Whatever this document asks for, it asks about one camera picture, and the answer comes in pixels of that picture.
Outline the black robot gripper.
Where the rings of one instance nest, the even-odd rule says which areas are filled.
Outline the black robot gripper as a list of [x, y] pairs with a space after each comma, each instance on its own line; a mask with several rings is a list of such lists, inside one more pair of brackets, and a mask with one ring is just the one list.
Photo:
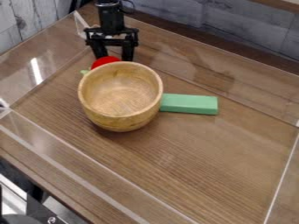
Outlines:
[[136, 28], [126, 28], [121, 0], [96, 0], [98, 27], [85, 28], [86, 44], [97, 59], [108, 56], [104, 46], [122, 46], [121, 60], [132, 61], [137, 46]]

